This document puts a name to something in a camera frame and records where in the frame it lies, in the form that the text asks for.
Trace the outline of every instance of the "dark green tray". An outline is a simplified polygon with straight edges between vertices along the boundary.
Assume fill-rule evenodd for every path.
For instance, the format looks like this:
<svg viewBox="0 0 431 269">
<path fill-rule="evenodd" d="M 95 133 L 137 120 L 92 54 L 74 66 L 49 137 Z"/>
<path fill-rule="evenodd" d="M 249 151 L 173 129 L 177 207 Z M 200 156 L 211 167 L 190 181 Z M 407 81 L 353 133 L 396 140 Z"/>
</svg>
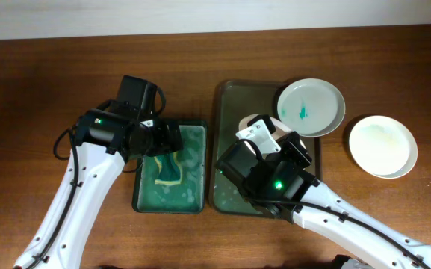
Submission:
<svg viewBox="0 0 431 269">
<path fill-rule="evenodd" d="M 180 185 L 163 186 L 155 184 L 153 176 L 153 165 L 155 162 L 152 157 L 144 157 L 142 167 L 137 172 L 134 184 L 134 195 L 132 197 L 132 208 L 140 213 L 179 213 L 179 214 L 198 214 L 203 210 L 205 196 L 205 163 L 207 152 L 207 123 L 204 120 L 179 120 L 181 126 L 182 140 L 185 142 L 184 149 L 179 151 L 181 164 L 186 163 L 189 166 L 190 160 L 196 160 L 193 167 L 194 171 L 183 169 L 183 179 Z M 198 137 L 184 135 L 183 128 L 186 126 L 200 126 L 204 130 L 202 148 L 199 152 L 193 151 L 193 147 L 187 147 L 190 141 L 199 141 Z"/>
</svg>

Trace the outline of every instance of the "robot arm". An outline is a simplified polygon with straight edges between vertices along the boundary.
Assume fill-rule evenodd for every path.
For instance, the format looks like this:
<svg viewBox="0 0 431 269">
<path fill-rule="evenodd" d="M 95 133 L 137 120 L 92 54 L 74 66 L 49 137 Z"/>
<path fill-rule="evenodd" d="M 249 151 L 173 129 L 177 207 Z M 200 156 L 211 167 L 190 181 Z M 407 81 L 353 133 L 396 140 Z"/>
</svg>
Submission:
<svg viewBox="0 0 431 269">
<path fill-rule="evenodd" d="M 89 110 L 58 138 L 68 133 L 71 142 L 66 173 L 43 223 L 14 268 L 79 268 L 102 201 L 124 165 L 145 155 L 182 149 L 179 125 L 158 118 L 162 109 L 154 109 L 156 93 L 161 94 L 163 108 L 164 96 L 156 85 L 124 76 L 116 100 Z"/>
<path fill-rule="evenodd" d="M 304 171 L 311 158 L 300 136 L 292 132 L 275 142 L 270 124 L 266 116 L 252 120 L 215 166 L 256 210 L 323 235 L 375 268 L 431 268 L 431 245 L 342 200 Z"/>
<path fill-rule="evenodd" d="M 92 143 L 78 146 L 79 180 L 75 196 L 54 243 L 37 268 L 79 268 L 87 236 L 102 201 L 125 165 L 118 152 L 110 155 L 105 153 L 105 150 L 105 147 Z M 43 252 L 71 192 L 74 169 L 74 158 L 71 154 L 61 186 L 43 223 L 25 252 L 16 260 L 15 267 L 28 268 L 35 261 L 34 257 Z"/>
<path fill-rule="evenodd" d="M 303 195 L 302 202 L 309 202 L 342 213 L 359 220 L 395 241 L 431 268 L 431 245 L 405 236 L 385 224 L 358 210 L 322 182 L 311 186 Z M 407 253 L 375 232 L 354 224 L 342 217 L 328 214 L 316 208 L 303 206 L 300 212 L 293 212 L 293 222 L 302 228 L 316 232 L 339 244 L 374 268 L 422 268 Z"/>
</svg>

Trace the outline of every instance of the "green stain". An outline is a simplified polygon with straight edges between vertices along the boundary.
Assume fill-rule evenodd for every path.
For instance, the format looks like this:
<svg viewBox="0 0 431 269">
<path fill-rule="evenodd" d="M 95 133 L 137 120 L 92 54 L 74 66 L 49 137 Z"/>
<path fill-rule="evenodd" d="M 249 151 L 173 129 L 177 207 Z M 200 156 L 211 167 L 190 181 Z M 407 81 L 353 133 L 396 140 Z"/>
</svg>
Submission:
<svg viewBox="0 0 431 269">
<path fill-rule="evenodd" d="M 299 112 L 300 115 L 300 119 L 303 120 L 303 118 L 308 116 L 308 113 L 306 113 L 306 107 L 305 107 L 305 103 L 302 102 L 302 110 Z"/>
<path fill-rule="evenodd" d="M 140 180 L 137 201 L 139 210 L 197 213 L 202 209 L 205 129 L 202 126 L 180 125 L 180 135 L 184 144 L 183 150 L 169 155 L 144 157 L 142 172 L 138 179 Z M 180 175 L 182 180 L 175 182 L 176 178 L 180 179 Z M 174 181 L 178 184 L 158 184 L 156 182 L 158 179 L 163 179 L 165 182 Z"/>
</svg>

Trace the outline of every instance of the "white container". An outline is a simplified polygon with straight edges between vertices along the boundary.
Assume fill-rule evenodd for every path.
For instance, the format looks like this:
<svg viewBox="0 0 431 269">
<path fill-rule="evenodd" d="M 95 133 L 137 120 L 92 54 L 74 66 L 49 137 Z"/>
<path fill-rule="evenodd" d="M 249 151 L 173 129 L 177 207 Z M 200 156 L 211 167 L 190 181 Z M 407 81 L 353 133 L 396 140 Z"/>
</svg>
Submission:
<svg viewBox="0 0 431 269">
<path fill-rule="evenodd" d="M 366 172 L 382 179 L 406 175 L 416 164 L 418 146 L 411 132 L 397 120 L 371 116 L 350 133 L 350 151 Z"/>
<path fill-rule="evenodd" d="M 303 137 L 335 130 L 345 114 L 344 98 L 332 84 L 307 78 L 288 85 L 276 103 L 279 119 Z"/>
</svg>

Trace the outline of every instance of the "wood grain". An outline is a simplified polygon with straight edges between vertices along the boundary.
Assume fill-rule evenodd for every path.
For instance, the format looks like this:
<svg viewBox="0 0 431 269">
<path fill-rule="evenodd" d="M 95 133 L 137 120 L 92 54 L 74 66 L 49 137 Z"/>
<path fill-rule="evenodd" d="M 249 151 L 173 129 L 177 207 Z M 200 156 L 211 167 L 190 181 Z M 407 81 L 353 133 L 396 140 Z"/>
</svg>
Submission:
<svg viewBox="0 0 431 269">
<path fill-rule="evenodd" d="M 209 126 L 215 90 L 226 79 L 333 83 L 347 113 L 322 139 L 325 182 L 431 244 L 431 25 L 13 40 L 0 41 L 0 268 L 11 268 L 28 245 L 62 180 L 66 164 L 52 156 L 55 138 L 115 97 L 124 74 L 164 89 L 166 117 Z M 390 116 L 411 130 L 419 149 L 411 173 L 378 179 L 351 161 L 344 130 L 363 114 Z M 198 215 L 138 214 L 133 186 L 133 175 L 121 175 L 110 189 L 82 268 L 296 267 L 347 253 L 283 221 L 227 216 L 208 205 Z"/>
</svg>

